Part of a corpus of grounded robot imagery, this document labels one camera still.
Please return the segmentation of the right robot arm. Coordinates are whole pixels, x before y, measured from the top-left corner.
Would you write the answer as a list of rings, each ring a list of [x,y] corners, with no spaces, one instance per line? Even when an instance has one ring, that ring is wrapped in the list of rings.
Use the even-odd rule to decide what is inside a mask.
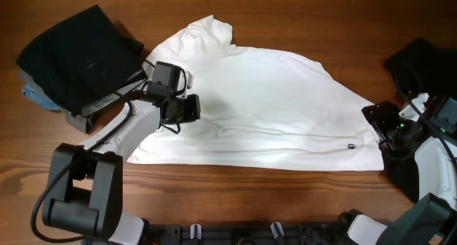
[[[345,214],[355,244],[456,243],[456,100],[425,94],[399,109],[385,101],[362,110],[379,136],[384,171],[414,205],[390,224]]]

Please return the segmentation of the white t-shirt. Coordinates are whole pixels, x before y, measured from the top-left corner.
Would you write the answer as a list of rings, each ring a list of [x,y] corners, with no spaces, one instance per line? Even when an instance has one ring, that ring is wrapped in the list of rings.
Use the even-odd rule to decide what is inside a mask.
[[[380,171],[368,101],[317,62],[273,49],[237,46],[230,24],[212,16],[189,24],[149,55],[183,67],[201,103],[179,134],[159,129],[132,164],[209,164],[294,171]]]

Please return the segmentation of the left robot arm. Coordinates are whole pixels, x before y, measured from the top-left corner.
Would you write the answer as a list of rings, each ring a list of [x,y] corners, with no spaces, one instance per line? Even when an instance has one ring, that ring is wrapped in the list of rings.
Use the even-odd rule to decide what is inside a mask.
[[[149,222],[123,211],[123,167],[140,143],[160,128],[178,134],[200,118],[200,102],[189,94],[193,76],[158,61],[139,89],[120,95],[121,112],[79,145],[60,144],[49,178],[31,215],[43,241],[62,244],[155,244]]]

